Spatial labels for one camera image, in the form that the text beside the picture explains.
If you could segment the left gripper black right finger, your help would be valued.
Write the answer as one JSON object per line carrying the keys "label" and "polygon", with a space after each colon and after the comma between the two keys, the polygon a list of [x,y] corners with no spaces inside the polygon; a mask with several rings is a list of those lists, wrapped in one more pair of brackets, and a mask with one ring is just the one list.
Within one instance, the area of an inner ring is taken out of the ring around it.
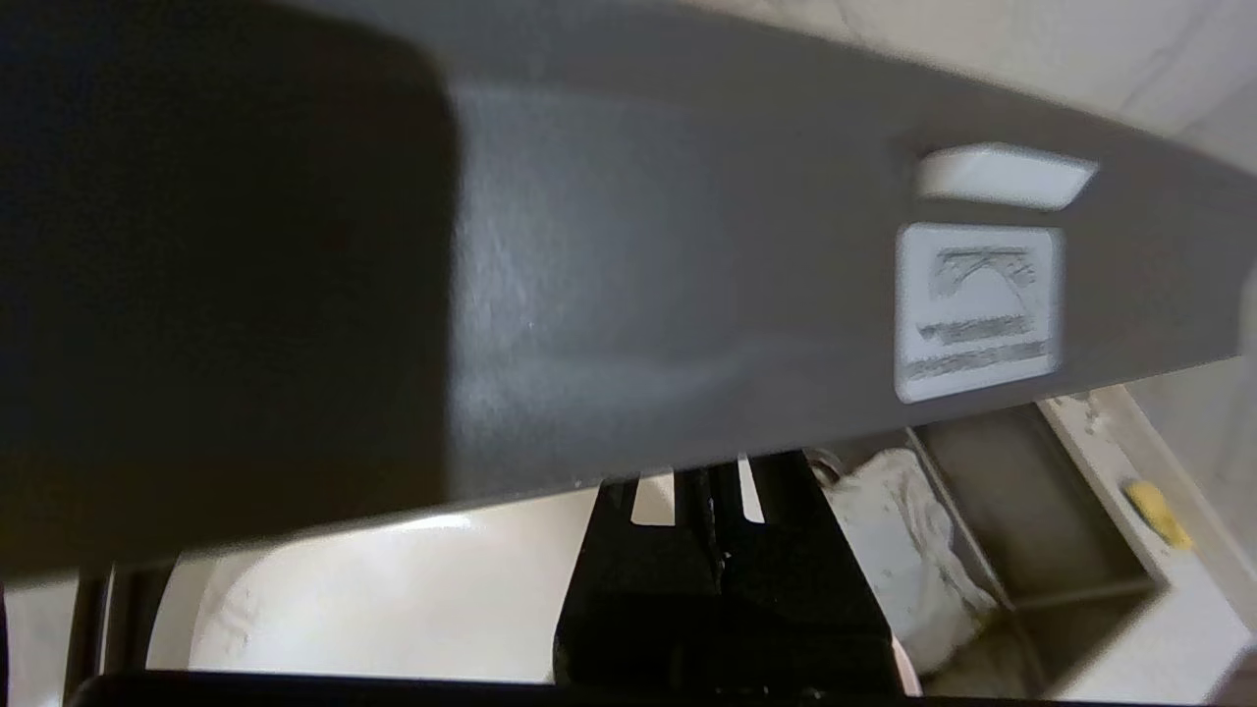
{"label": "left gripper black right finger", "polygon": [[892,632],[803,452],[708,470],[708,543],[720,605],[716,664],[760,689],[900,689]]}

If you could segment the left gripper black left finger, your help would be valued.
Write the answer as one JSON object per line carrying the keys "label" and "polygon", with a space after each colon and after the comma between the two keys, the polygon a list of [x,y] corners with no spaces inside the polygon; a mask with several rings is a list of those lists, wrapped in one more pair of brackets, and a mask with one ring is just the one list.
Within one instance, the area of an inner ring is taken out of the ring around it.
{"label": "left gripper black left finger", "polygon": [[727,569],[708,469],[672,476],[674,522],[634,523],[645,481],[598,488],[553,640],[556,684],[679,689],[715,632]]}

